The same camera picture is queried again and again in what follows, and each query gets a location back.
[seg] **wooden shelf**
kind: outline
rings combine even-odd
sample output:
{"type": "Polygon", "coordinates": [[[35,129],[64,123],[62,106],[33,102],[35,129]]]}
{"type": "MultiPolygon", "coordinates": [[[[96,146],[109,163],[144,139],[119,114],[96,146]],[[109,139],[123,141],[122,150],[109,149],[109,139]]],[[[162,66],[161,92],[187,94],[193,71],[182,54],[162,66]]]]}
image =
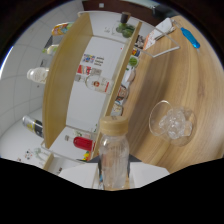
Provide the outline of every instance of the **wooden shelf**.
{"type": "MultiPolygon", "coordinates": [[[[129,62],[132,50],[134,48],[135,41],[138,37],[138,33],[139,33],[140,28],[141,28],[141,25],[142,25],[142,22],[139,22],[137,27],[135,28],[135,32],[133,33],[132,37],[129,40],[129,42],[127,42],[125,44],[125,47],[122,51],[119,62],[117,64],[116,70],[114,72],[116,74],[116,79],[115,79],[115,84],[114,84],[113,91],[112,91],[111,95],[108,96],[108,99],[106,100],[104,108],[102,108],[102,113],[101,113],[100,117],[110,116],[111,110],[113,108],[114,102],[115,102],[116,97],[117,97],[118,90],[120,88],[123,76],[125,74],[125,70],[127,68],[128,62],[129,62]]],[[[91,158],[96,157],[97,154],[98,154],[101,137],[102,137],[102,134],[98,130],[98,136],[97,136],[97,139],[96,139],[95,150],[94,150],[91,158]]]]}
{"type": "Polygon", "coordinates": [[[93,35],[89,14],[80,16],[63,37],[49,68],[43,97],[43,132],[46,148],[66,126],[72,85],[79,62],[93,35]]]}
{"type": "MultiPolygon", "coordinates": [[[[136,20],[135,23],[137,26],[132,37],[130,39],[123,38],[125,47],[122,50],[114,72],[114,88],[111,95],[107,96],[101,116],[107,116],[111,113],[125,74],[125,69],[142,25],[142,22],[136,20]]],[[[69,98],[76,71],[92,37],[93,30],[89,13],[82,13],[63,37],[52,60],[45,85],[42,112],[44,141],[45,147],[48,149],[66,127],[69,98]]],[[[110,39],[113,41],[113,38],[117,41],[115,36],[112,36],[110,39]]],[[[91,156],[92,158],[97,154],[100,138],[101,135],[98,133],[95,151],[91,156]]]]}

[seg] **wooden countertop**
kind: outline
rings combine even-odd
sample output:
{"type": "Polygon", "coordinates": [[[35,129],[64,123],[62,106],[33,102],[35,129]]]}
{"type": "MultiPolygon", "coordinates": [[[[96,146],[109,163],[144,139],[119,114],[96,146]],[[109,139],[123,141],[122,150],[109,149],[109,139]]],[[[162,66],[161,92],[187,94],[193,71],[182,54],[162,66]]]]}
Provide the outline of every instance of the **wooden countertop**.
{"type": "MultiPolygon", "coordinates": [[[[187,166],[222,157],[224,153],[224,73],[214,50],[204,36],[186,19],[174,19],[190,30],[201,44],[199,52],[176,28],[169,34],[180,49],[152,58],[140,55],[136,77],[124,104],[123,116],[129,118],[130,153],[170,173],[187,166]],[[149,130],[149,116],[161,100],[188,107],[196,115],[192,140],[177,147],[155,137],[149,130]]],[[[159,39],[147,51],[156,54],[170,48],[170,40],[159,39]]]]}

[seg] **red object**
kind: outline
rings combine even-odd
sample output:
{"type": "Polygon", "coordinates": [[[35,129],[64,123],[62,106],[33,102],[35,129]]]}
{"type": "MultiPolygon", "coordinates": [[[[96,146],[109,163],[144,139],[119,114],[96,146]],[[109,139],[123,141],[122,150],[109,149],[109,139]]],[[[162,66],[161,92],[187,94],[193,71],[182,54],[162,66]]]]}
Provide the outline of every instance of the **red object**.
{"type": "Polygon", "coordinates": [[[83,137],[75,137],[73,141],[75,147],[84,149],[87,151],[92,151],[93,141],[83,137]]]}

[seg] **blue pen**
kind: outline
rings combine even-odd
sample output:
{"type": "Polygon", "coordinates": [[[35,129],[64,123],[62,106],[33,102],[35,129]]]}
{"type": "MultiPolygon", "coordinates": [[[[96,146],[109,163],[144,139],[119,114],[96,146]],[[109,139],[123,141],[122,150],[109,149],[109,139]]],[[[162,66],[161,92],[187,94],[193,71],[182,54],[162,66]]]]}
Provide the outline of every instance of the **blue pen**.
{"type": "Polygon", "coordinates": [[[193,45],[193,47],[195,47],[195,48],[199,48],[200,47],[200,44],[197,42],[197,40],[194,38],[194,36],[192,35],[192,33],[189,30],[184,29],[174,19],[172,19],[172,22],[175,23],[175,25],[182,31],[183,35],[191,42],[191,44],[193,45]]]}

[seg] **clear glass cup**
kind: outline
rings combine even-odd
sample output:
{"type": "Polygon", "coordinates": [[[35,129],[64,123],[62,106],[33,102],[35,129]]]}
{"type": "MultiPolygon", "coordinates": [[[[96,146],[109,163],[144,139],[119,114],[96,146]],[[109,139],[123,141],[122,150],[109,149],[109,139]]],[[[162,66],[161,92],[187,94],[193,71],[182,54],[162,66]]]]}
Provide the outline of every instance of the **clear glass cup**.
{"type": "Polygon", "coordinates": [[[151,133],[177,146],[189,143],[195,127],[196,118],[192,110],[182,106],[173,107],[166,100],[157,103],[149,117],[151,133]]]}

